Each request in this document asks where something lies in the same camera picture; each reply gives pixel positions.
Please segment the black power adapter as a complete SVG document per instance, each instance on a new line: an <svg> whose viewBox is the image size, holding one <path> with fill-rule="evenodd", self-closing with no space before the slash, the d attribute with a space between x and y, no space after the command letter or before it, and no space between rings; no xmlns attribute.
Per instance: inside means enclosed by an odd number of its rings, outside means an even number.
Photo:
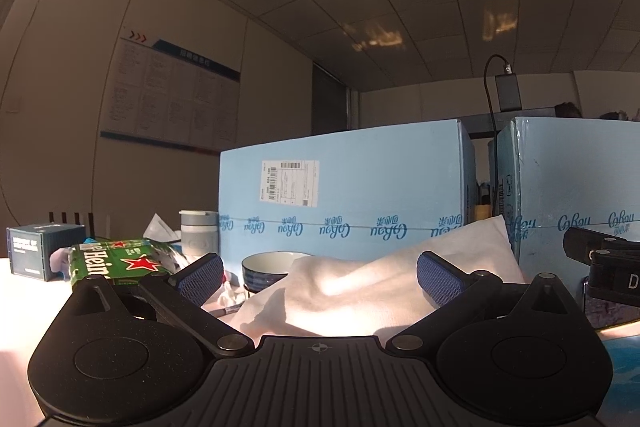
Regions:
<svg viewBox="0 0 640 427"><path fill-rule="evenodd" d="M518 76L515 74L502 74L495 77L498 93L498 102L501 113L517 112L522 109L520 86Z"/></svg>

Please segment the dark blue small box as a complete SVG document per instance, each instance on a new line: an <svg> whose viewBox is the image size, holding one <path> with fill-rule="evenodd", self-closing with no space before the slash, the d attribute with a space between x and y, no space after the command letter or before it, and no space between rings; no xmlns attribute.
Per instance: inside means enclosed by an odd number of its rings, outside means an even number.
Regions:
<svg viewBox="0 0 640 427"><path fill-rule="evenodd" d="M11 273L46 282L61 280L60 271L50 267L51 255L86 239L85 225L46 223L6 229L6 249Z"/></svg>

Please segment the green Heineken box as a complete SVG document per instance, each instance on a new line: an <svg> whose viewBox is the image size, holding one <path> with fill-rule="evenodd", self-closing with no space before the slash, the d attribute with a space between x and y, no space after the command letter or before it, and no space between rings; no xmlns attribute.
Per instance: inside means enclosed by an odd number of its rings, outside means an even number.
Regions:
<svg viewBox="0 0 640 427"><path fill-rule="evenodd" d="M88 277L104 277L114 286L136 285L145 275L180 269L175 251L152 239L82 243L72 248L68 262L73 286Z"/></svg>

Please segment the wall notice board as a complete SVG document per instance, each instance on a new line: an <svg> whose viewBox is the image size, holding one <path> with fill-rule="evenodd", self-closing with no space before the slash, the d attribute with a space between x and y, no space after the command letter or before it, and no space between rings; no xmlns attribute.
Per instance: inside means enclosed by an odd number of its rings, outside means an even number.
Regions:
<svg viewBox="0 0 640 427"><path fill-rule="evenodd" d="M240 73L136 28L120 31L100 135L203 154L235 144Z"/></svg>

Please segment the blue ceramic bowl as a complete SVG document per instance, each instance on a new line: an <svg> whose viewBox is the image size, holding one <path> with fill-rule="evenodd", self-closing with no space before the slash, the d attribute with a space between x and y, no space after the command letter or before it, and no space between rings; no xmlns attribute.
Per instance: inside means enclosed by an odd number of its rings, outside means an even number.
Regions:
<svg viewBox="0 0 640 427"><path fill-rule="evenodd" d="M241 262L244 287L253 294L284 279L293 263L308 254L294 251L267 251L250 255Z"/></svg>

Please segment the white tissue paper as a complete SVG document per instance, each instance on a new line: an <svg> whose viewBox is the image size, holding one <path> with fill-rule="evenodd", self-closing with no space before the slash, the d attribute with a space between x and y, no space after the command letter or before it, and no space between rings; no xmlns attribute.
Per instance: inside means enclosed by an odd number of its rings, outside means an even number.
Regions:
<svg viewBox="0 0 640 427"><path fill-rule="evenodd" d="M181 241L181 232L174 231L157 213L155 213L143 232L143 237L160 243L177 243Z"/></svg>

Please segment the light blue carton left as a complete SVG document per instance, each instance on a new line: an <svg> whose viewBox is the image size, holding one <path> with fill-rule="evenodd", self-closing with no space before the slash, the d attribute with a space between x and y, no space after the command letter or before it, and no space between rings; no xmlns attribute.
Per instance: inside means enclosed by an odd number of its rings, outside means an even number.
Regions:
<svg viewBox="0 0 640 427"><path fill-rule="evenodd" d="M226 269L267 251L364 261L470 223L475 152L457 119L236 148L219 173Z"/></svg>

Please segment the grey lidded cup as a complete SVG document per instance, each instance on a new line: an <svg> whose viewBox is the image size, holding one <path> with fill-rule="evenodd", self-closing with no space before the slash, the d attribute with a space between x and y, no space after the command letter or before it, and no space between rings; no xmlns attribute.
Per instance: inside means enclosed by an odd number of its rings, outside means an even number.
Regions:
<svg viewBox="0 0 640 427"><path fill-rule="evenodd" d="M212 210L180 211L180 245L186 260L219 253L218 213Z"/></svg>

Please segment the white cloth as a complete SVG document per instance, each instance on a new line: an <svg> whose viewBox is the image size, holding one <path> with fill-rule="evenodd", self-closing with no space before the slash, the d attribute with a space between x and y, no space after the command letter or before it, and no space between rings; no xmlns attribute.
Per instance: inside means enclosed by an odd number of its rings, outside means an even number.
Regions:
<svg viewBox="0 0 640 427"><path fill-rule="evenodd" d="M500 217L476 221L371 262L306 257L278 283L248 298L229 324L259 343L262 336L393 335L436 309L416 280L416 260L433 251L465 273L486 270L523 283Z"/></svg>

